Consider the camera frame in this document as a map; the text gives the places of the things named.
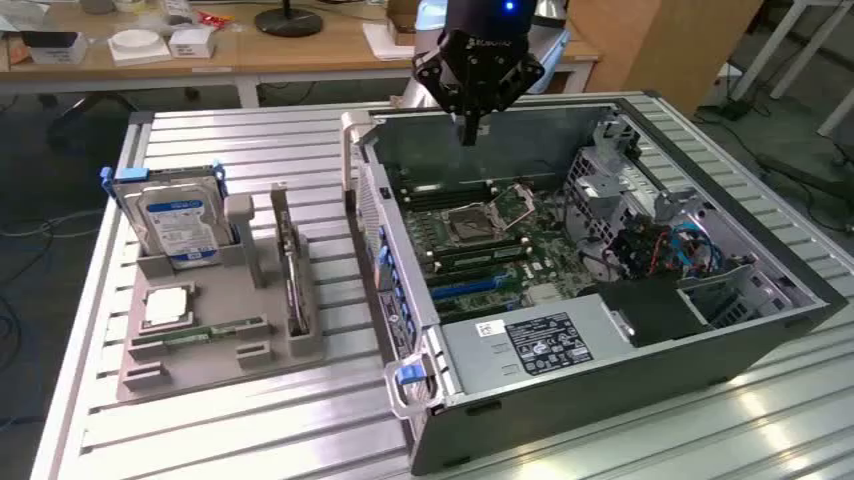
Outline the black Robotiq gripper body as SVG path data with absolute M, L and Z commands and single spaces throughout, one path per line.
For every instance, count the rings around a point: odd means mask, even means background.
M 469 97 L 469 67 L 474 58 L 518 58 L 529 51 L 532 1 L 450 1 L 438 48 Z

